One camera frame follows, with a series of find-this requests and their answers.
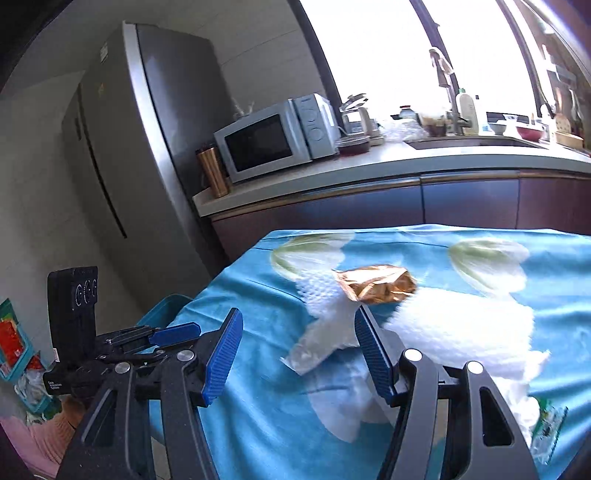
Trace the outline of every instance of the floral tablecloth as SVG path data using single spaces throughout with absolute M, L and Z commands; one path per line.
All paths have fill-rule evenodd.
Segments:
M 550 463 L 538 466 L 544 480 L 558 478 L 591 430 L 591 238 L 440 225 L 272 232 L 178 314 L 173 324 L 208 331 L 231 307 L 243 313 L 226 388 L 200 410 L 220 478 L 376 478 L 392 427 L 360 407 L 367 402 L 359 348 L 336 351 L 302 377 L 280 361 L 314 320 L 297 293 L 302 272 L 372 264 L 402 265 L 419 286 L 511 296 L 534 310 L 532 348 L 551 357 L 530 395 L 569 409 Z M 394 308 L 372 311 L 382 321 Z M 151 414 L 162 439 L 159 402 Z

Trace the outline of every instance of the cabinet door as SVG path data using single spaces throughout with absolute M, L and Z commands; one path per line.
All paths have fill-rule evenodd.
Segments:
M 515 228 L 519 180 L 474 180 L 423 186 L 425 223 Z
M 573 231 L 577 180 L 521 179 L 517 228 Z
M 591 179 L 574 181 L 572 225 L 567 232 L 591 235 Z
M 421 187 L 398 187 L 311 200 L 214 220 L 224 250 L 235 260 L 273 230 L 379 228 L 423 222 Z
M 521 179 L 517 228 L 591 235 L 591 180 Z

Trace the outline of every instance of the gray wall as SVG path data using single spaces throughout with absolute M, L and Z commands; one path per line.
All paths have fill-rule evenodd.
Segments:
M 160 27 L 212 41 L 230 94 L 260 110 L 317 92 L 322 82 L 286 0 L 183 0 Z
M 101 330 L 128 326 L 139 310 L 88 228 L 73 190 L 61 119 L 82 72 L 0 100 L 0 301 L 10 298 L 33 344 L 51 359 L 47 274 L 99 266 Z
M 98 265 L 97 327 L 131 325 L 139 309 L 88 228 L 63 157 L 60 124 L 84 69 L 127 20 L 212 40 L 231 94 L 260 109 L 322 93 L 285 0 L 74 0 L 33 41 L 0 92 L 0 301 L 9 297 L 50 360 L 46 279 Z M 0 391 L 4 401 L 5 392 Z M 6 413 L 0 401 L 0 415 Z

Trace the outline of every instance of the microwave oven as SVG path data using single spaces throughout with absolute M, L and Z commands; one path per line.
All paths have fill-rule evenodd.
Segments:
M 232 182 L 336 153 L 330 102 L 313 93 L 251 113 L 214 134 Z

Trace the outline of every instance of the refrigerator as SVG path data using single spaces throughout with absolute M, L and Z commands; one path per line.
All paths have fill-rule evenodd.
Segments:
M 232 112 L 209 40 L 129 23 L 70 102 L 62 132 L 77 194 L 143 312 L 169 294 L 195 296 L 228 263 L 191 198 L 206 186 L 195 151 Z

